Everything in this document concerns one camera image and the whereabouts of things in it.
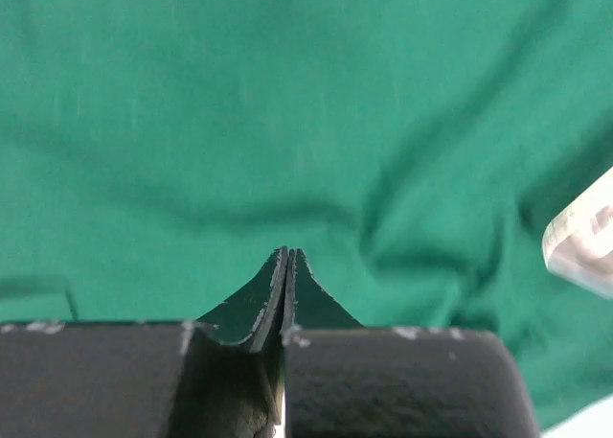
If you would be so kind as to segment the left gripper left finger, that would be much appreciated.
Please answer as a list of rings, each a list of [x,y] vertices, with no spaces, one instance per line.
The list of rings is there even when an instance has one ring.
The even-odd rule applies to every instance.
[[[269,437],[287,251],[197,319],[1,326],[5,437]]]

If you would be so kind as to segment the dark green surgical cloth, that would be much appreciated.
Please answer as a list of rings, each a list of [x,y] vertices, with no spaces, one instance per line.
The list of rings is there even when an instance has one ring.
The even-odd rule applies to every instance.
[[[543,231],[612,164],[612,0],[1,0],[1,317],[194,318],[304,249],[366,325],[612,392]]]

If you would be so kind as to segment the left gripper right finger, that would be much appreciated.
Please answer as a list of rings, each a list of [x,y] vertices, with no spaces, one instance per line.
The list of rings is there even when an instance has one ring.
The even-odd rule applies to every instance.
[[[516,363],[494,334],[365,327],[293,250],[282,325],[289,437],[536,437]]]

